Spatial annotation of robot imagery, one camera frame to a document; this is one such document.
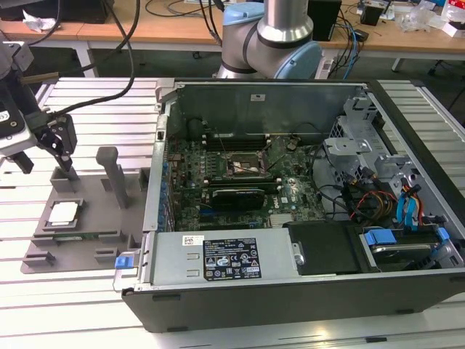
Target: metal aluminum table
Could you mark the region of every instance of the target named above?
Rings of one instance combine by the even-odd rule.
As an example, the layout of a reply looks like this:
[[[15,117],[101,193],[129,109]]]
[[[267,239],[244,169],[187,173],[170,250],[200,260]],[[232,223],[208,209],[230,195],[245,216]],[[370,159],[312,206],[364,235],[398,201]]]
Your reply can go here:
[[[137,79],[127,96],[73,113],[78,133],[76,170],[102,172],[100,145],[118,147],[126,172],[150,164],[158,79]],[[43,86],[42,106],[60,108],[113,94],[127,79],[62,79]],[[433,96],[408,81],[382,81],[413,128],[457,185],[465,190],[463,130]],[[19,258],[29,245],[51,186],[54,160],[39,149],[28,155],[29,175],[0,162],[0,348],[463,348],[465,294],[423,313],[196,332],[151,334],[112,289],[113,270],[25,275]],[[134,270],[127,273],[131,281]],[[367,337],[386,338],[371,342]]]

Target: power supply label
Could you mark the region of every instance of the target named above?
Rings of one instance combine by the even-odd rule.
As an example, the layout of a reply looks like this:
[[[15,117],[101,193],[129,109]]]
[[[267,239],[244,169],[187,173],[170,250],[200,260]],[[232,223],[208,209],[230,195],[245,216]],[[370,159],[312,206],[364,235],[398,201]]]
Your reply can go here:
[[[207,281],[261,278],[255,238],[204,240],[203,277]]]

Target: wire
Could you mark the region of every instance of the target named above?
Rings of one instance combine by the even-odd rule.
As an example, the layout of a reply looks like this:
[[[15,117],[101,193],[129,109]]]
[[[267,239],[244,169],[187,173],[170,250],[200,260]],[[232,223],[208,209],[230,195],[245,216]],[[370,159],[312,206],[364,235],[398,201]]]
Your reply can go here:
[[[221,136],[219,135],[218,129],[216,127],[215,127],[215,131],[217,132],[219,142],[221,143],[221,147],[223,148],[223,152],[225,153],[225,161],[227,163],[227,152],[226,152],[225,145],[223,144],[223,140],[221,139]]]
[[[294,126],[294,128],[289,132],[291,135],[294,135],[295,134],[295,131],[296,129],[298,129],[300,126],[302,125],[310,125],[311,127],[313,127],[320,135],[324,136],[325,134],[318,128],[315,126],[315,124],[313,124],[311,121],[304,121],[304,122],[301,122],[299,124],[297,124],[296,126]]]
[[[213,18],[213,11],[211,10],[211,6],[212,6],[212,3],[211,3],[211,0],[209,0],[209,16],[210,16],[210,21],[211,21],[211,27],[213,28],[213,31],[215,32],[215,34],[219,37],[217,27],[215,26],[215,20]]]
[[[266,169],[266,171],[268,172],[268,170],[271,169],[273,166],[275,166],[281,159],[284,159],[284,156],[286,156],[286,154],[283,154],[282,156],[280,156],[279,158],[277,158],[275,162],[273,162],[271,165],[268,166],[268,168]]]
[[[184,16],[184,17],[196,17],[196,18],[202,17],[202,15],[201,15],[200,13],[195,13],[195,12],[194,12],[194,13],[180,12],[180,11],[177,11],[176,9],[171,8],[173,5],[178,4],[178,3],[180,3],[180,2],[184,2],[184,0],[177,0],[177,1],[175,1],[175,2],[170,3],[170,4],[166,5],[166,9],[167,9],[168,11],[170,11],[170,13],[172,13],[173,15],[181,15],[181,16]]]
[[[452,103],[449,105],[448,111],[452,109],[452,107],[456,104],[460,96],[465,92],[465,87],[460,90],[460,92],[456,95],[456,97],[453,99]]]
[[[105,6],[108,8],[108,11],[110,11],[113,19],[115,20],[116,26],[118,27],[119,31],[121,32],[121,35],[126,39],[126,37],[127,37],[126,32],[124,31],[124,28],[123,28],[121,22],[119,21],[118,17],[116,16],[115,12],[113,11],[113,8],[111,7],[111,5],[109,5],[107,3],[108,0],[102,0],[102,1],[105,4]],[[138,21],[139,21],[139,13],[140,13],[140,11],[138,9],[136,9],[136,18],[134,19],[135,23],[138,23]],[[61,111],[56,111],[56,112],[52,113],[52,116],[57,118],[58,116],[69,113],[69,112],[74,111],[75,109],[78,109],[78,108],[86,107],[88,105],[94,105],[94,104],[97,104],[97,103],[107,102],[109,100],[116,100],[119,97],[123,97],[131,89],[131,87],[132,87],[132,85],[134,83],[134,79],[136,77],[135,68],[134,68],[134,58],[132,56],[132,47],[131,47],[131,43],[129,41],[127,41],[127,46],[128,46],[128,52],[129,52],[129,60],[131,61],[131,77],[129,78],[129,82],[128,82],[128,84],[126,85],[126,87],[123,90],[121,90],[119,93],[116,93],[116,94],[111,95],[111,96],[95,98],[93,100],[88,100],[86,102],[81,102],[81,103],[76,103],[74,105],[70,105],[69,107],[62,109]]]
[[[336,201],[338,198],[342,198],[342,195],[339,195],[337,197],[334,198],[334,201]],[[334,216],[336,215],[336,203],[333,202],[333,215],[331,216],[331,219],[333,220],[334,219]]]
[[[163,13],[157,13],[157,12],[154,12],[150,9],[148,9],[148,7],[150,6],[150,4],[152,4],[154,2],[154,0],[149,0],[148,3],[145,4],[145,11],[150,13],[151,15],[154,15],[154,16],[157,16],[157,17],[183,17],[185,15],[190,15],[192,13],[196,13],[198,11],[201,11],[202,9],[201,8],[198,8],[198,9],[194,9],[193,11],[189,11],[189,12],[180,12],[180,13],[177,13],[177,14],[173,14],[173,15],[165,15]],[[172,2],[170,4],[168,4],[168,10],[170,11],[170,7],[174,4],[177,4],[177,3],[180,3],[180,2],[184,2],[184,0],[177,0],[175,2]]]
[[[344,209],[346,212],[348,212],[348,211],[349,211],[349,208],[347,208],[347,206],[346,206],[346,205],[344,205],[344,204],[340,203],[340,202],[339,202],[339,201],[337,201],[335,198],[331,198],[330,196],[328,196],[328,195],[324,194],[324,193],[323,193],[323,192],[321,192],[321,191],[320,191],[320,192],[318,192],[318,194],[320,194],[320,195],[321,195],[323,198],[325,198],[326,200],[329,200],[329,201],[331,201],[333,204],[335,204],[335,205],[337,205],[337,206],[341,207],[341,208],[342,208],[342,209]]]
[[[341,55],[339,55],[339,58],[334,64],[334,67],[331,69],[328,77],[331,77],[333,74],[337,73],[337,71],[340,68],[343,67],[348,67],[347,72],[344,74],[344,76],[348,77],[349,73],[351,72],[354,64],[359,60],[360,58],[360,51],[363,49],[365,43],[363,42],[362,44],[357,41],[357,38],[355,36],[355,31],[353,25],[348,21],[344,13],[342,12],[341,9],[339,9],[340,16],[339,19],[342,20],[343,24],[337,23],[336,26],[339,28],[344,29],[346,35],[347,35],[347,45],[342,52]]]
[[[222,40],[220,39],[219,35],[217,32],[213,31],[209,25],[209,22],[208,20],[206,19],[206,13],[205,13],[205,7],[203,7],[203,2],[202,0],[198,0],[198,3],[200,4],[201,6],[201,10],[202,10],[202,15],[203,15],[203,20],[205,21],[205,26],[207,28],[207,30],[209,31],[211,37],[217,42],[218,45],[222,46],[223,43],[222,43]]]
[[[387,205],[384,204],[384,201],[383,199],[381,198],[381,196],[379,195],[383,195],[386,197],[387,199]],[[375,213],[372,215],[372,216],[368,216],[366,214],[363,214],[359,208],[361,207],[362,203],[364,201],[366,201],[366,199],[369,197],[369,196],[372,196],[376,199],[376,201],[378,202],[378,207],[375,211]],[[394,208],[394,204],[392,202],[396,202],[397,203],[397,198],[395,196],[393,196],[391,193],[387,193],[385,191],[382,191],[382,190],[378,190],[378,191],[374,191],[374,190],[371,190],[371,191],[368,191],[367,193],[365,193],[362,198],[358,201],[358,204],[356,207],[353,208],[353,213],[350,215],[350,219],[353,219],[355,217],[355,215],[358,215],[358,216],[362,216],[364,217],[366,220],[367,220],[367,223],[370,224],[370,222],[375,222],[377,220],[379,220],[380,218],[382,217],[387,217],[391,212],[392,212],[392,209]]]
[[[106,6],[110,6],[106,3],[106,0],[101,0],[101,2]],[[97,67],[98,65],[101,65],[102,63],[107,61],[109,58],[114,56],[114,54],[119,53],[121,49],[128,43],[128,41],[131,39],[132,35],[136,31],[137,24],[139,23],[139,18],[140,18],[140,0],[136,0],[136,12],[134,13],[134,22],[132,23],[131,29],[129,29],[129,32],[127,33],[127,35],[124,36],[123,41],[117,47],[115,47],[109,53],[107,53],[106,56],[104,56],[101,60],[95,63],[85,65],[84,67],[74,68],[69,71],[60,72],[60,77],[67,76],[67,75],[73,75],[77,73],[83,73],[84,71],[93,69]]]
[[[404,185],[402,187],[402,192],[403,193],[407,193],[412,187],[409,186],[409,185]],[[418,214],[417,214],[417,221],[418,221],[418,225],[423,225],[423,202],[421,201],[421,199],[419,198],[419,195],[417,193],[414,193],[411,198],[413,200],[415,200],[416,202],[416,206],[418,207]]]
[[[29,43],[29,46],[34,46],[39,43],[41,43],[44,40],[47,40],[57,29],[60,27],[61,24],[61,17],[62,17],[62,5],[63,5],[63,0],[58,0],[58,10],[57,10],[57,19],[55,20],[55,24],[53,27],[50,28],[49,32],[42,36],[40,39],[32,41]]]
[[[344,77],[343,77],[344,80],[347,79],[350,72],[352,71],[352,68],[355,64],[355,53],[357,52],[357,38],[355,36],[354,28],[350,26],[349,29],[352,32],[352,42],[354,44],[354,49],[352,51],[352,58],[350,59],[349,67],[347,68],[346,73],[344,74]]]

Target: desk leg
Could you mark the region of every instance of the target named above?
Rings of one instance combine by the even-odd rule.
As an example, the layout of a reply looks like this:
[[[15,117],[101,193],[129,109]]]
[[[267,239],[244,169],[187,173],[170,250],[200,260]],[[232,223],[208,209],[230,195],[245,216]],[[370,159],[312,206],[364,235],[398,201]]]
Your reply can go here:
[[[324,49],[323,56],[321,57],[320,64],[318,65],[315,79],[327,79],[333,62],[337,57],[339,50],[337,49]]]
[[[74,45],[74,49],[78,54],[78,59],[81,64],[81,67],[85,65],[92,64],[94,62],[94,58],[92,57],[92,51],[89,47],[89,42],[87,41],[77,41]],[[87,78],[97,78],[99,76],[97,69],[89,69],[88,71],[84,71],[84,76]]]
[[[405,60],[404,58],[397,58],[394,64],[392,65],[391,70],[394,71],[395,73],[398,72],[400,68],[402,67],[402,64],[404,63],[404,60]]]

